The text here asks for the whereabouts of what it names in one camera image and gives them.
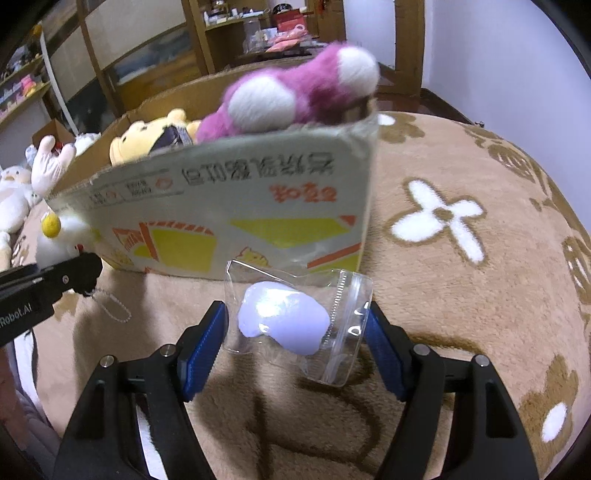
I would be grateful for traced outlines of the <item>yellow Pooh plush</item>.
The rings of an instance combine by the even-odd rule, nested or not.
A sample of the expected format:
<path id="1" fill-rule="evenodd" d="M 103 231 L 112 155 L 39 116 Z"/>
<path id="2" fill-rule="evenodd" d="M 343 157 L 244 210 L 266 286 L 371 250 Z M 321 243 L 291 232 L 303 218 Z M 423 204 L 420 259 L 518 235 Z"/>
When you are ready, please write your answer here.
<path id="1" fill-rule="evenodd" d="M 200 120 L 188 120 L 185 111 L 179 108 L 155 120 L 136 121 L 111 141 L 110 162 L 117 166 L 161 149 L 192 145 L 197 141 L 200 124 Z"/>

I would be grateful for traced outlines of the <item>clear bag with purple puff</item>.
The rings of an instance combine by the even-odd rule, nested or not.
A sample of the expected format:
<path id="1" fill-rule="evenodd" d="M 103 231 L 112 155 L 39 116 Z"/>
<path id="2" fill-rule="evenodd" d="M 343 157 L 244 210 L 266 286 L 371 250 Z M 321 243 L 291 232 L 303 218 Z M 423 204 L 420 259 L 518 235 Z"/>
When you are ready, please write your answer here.
<path id="1" fill-rule="evenodd" d="M 342 387 L 363 341 L 373 290 L 370 277 L 346 269 L 293 275 L 231 260 L 224 348 Z"/>

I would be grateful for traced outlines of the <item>pink white plush bear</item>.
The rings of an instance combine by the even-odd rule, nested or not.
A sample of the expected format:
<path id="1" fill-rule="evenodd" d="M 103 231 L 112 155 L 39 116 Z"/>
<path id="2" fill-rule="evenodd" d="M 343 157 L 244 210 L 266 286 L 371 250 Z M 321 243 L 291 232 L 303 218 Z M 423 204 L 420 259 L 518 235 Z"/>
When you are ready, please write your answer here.
<path id="1" fill-rule="evenodd" d="M 226 89 L 221 106 L 197 128 L 198 143 L 280 131 L 297 124 L 335 124 L 342 113 L 374 95 L 380 80 L 366 49 L 332 43 L 293 68 L 264 68 Z"/>

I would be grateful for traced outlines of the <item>large white cat plush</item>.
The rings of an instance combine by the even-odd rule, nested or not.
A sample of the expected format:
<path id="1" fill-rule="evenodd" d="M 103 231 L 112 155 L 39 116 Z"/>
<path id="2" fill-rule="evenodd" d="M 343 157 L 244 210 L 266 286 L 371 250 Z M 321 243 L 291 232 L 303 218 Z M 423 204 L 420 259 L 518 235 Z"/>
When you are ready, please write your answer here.
<path id="1" fill-rule="evenodd" d="M 31 171 L 21 166 L 11 166 L 1 171 L 1 270 L 11 267 L 12 237 L 24 225 L 31 209 L 39 202 L 39 196 L 31 184 Z"/>

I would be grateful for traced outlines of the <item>white rabbit plush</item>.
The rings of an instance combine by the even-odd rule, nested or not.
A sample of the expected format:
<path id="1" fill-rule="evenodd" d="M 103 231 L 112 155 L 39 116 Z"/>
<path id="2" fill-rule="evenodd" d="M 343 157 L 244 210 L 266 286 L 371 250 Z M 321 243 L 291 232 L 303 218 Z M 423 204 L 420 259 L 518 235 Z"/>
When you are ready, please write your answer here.
<path id="1" fill-rule="evenodd" d="M 59 154 L 53 152 L 55 145 L 54 136 L 44 136 L 33 161 L 31 185 L 33 191 L 41 198 L 49 197 L 76 156 L 76 149 L 72 143 L 63 145 Z"/>

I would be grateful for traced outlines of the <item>small cardboard box by shelf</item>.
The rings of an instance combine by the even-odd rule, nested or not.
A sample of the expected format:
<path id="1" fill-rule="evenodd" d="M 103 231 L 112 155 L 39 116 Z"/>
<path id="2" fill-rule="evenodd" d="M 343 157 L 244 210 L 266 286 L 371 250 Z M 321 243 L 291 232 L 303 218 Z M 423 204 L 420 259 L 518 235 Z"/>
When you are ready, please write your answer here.
<path id="1" fill-rule="evenodd" d="M 51 119 L 40 130 L 35 132 L 32 136 L 32 144 L 38 148 L 45 136 L 53 136 L 59 145 L 75 142 L 75 136 L 57 119 Z"/>

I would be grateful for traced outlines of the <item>white figurine shelf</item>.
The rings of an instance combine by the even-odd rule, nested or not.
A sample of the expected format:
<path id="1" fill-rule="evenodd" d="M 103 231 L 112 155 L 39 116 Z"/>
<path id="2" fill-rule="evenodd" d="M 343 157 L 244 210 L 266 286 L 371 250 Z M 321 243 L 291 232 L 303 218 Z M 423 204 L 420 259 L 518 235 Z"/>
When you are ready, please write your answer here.
<path id="1" fill-rule="evenodd" d="M 77 135 L 79 129 L 56 79 L 41 22 L 35 24 L 25 37 L 23 47 L 29 45 L 38 46 L 39 52 L 24 63 L 14 62 L 11 68 L 6 67 L 1 76 L 1 130 L 13 124 L 33 103 L 41 102 L 47 107 L 45 96 L 52 92 L 63 119 L 70 131 Z"/>

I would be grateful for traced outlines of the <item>beige floral blanket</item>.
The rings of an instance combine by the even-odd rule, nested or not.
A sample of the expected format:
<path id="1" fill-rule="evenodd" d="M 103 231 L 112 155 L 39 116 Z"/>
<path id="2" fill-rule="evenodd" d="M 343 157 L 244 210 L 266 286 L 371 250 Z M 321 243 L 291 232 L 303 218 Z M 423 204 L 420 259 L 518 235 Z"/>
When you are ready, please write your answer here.
<path id="1" fill-rule="evenodd" d="M 398 113 L 380 130 L 361 269 L 387 318 L 444 356 L 489 357 L 548 476 L 590 416 L 590 236 L 526 152 L 482 128 Z M 221 282 L 105 268 L 16 346 L 29 451 L 50 473 L 99 359 L 175 341 Z M 221 352 L 187 413 L 220 479 L 370 479 L 403 406 L 362 348 L 341 388 Z"/>

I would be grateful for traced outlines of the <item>wooden wardrobe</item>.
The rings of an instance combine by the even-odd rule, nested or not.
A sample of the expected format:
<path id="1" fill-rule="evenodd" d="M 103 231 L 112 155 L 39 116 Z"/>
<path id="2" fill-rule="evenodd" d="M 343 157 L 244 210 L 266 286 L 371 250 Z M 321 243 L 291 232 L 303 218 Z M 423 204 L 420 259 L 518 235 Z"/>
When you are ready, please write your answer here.
<path id="1" fill-rule="evenodd" d="M 59 1 L 42 20 L 53 73 L 84 131 L 204 73 L 185 1 Z"/>

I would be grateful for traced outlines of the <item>open cardboard box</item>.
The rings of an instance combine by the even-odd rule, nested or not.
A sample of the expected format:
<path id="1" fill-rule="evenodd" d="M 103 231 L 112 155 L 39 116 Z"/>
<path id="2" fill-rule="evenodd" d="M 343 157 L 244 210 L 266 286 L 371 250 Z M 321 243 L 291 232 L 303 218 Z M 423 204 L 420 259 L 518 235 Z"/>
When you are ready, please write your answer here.
<path id="1" fill-rule="evenodd" d="M 183 109 L 204 120 L 253 64 L 175 87 L 115 121 L 53 190 L 48 203 L 95 234 L 111 266 L 221 279 L 239 259 L 290 273 L 360 266 L 378 142 L 374 95 L 335 124 L 308 123 L 175 146 L 113 166 L 111 141 L 136 121 Z"/>

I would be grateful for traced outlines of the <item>small dark side table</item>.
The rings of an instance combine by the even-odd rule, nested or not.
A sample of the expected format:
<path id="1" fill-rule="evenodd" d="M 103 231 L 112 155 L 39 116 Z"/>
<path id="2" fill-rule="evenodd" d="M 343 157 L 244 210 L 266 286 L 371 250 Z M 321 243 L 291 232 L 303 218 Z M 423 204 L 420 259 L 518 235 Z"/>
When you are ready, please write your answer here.
<path id="1" fill-rule="evenodd" d="M 273 52 L 253 52 L 248 54 L 242 54 L 237 56 L 231 63 L 232 67 L 238 67 L 242 65 L 259 63 L 264 61 L 274 61 L 288 58 L 308 58 L 318 54 L 322 50 L 322 46 L 297 46 L 291 47 L 290 49 L 283 51 Z"/>

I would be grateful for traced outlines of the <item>wooden corner shelf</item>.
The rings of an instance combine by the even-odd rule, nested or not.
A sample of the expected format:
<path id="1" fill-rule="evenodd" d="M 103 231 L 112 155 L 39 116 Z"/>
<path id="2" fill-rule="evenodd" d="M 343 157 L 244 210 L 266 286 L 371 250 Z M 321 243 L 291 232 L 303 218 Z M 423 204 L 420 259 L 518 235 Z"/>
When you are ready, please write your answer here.
<path id="1" fill-rule="evenodd" d="M 219 25 L 207 26 L 204 13 L 211 1 L 181 2 L 191 47 L 201 76 L 221 72 L 239 64 L 243 54 L 245 30 L 241 18 L 230 19 Z"/>

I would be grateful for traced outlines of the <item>pink packets on table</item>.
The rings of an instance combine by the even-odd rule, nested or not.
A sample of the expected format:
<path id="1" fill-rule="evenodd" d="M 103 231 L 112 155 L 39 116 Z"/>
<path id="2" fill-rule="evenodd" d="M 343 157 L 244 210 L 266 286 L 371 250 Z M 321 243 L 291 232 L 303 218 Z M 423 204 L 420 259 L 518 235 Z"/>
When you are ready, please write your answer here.
<path id="1" fill-rule="evenodd" d="M 283 52 L 296 47 L 305 37 L 308 36 L 308 29 L 303 24 L 297 24 L 293 29 L 280 32 L 270 40 L 270 46 L 266 53 Z"/>

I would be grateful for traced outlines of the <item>red gift box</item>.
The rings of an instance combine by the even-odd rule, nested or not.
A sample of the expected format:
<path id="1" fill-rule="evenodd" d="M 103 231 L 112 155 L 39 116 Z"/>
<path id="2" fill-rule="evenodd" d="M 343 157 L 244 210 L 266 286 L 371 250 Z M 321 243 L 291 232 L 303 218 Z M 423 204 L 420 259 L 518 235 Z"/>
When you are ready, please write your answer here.
<path id="1" fill-rule="evenodd" d="M 273 21 L 276 23 L 276 28 L 279 32 L 287 32 L 293 29 L 307 29 L 304 14 L 298 9 L 273 14 Z"/>

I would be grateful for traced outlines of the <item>wooden door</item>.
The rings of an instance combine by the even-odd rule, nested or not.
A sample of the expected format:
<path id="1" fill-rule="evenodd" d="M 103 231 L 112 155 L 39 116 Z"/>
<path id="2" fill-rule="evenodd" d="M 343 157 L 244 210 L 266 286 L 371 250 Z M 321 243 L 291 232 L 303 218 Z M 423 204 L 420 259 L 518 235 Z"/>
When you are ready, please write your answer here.
<path id="1" fill-rule="evenodd" d="M 380 64 L 388 94 L 417 97 L 422 87 L 425 48 L 425 2 L 308 1 L 318 39 L 345 41 L 365 48 Z"/>

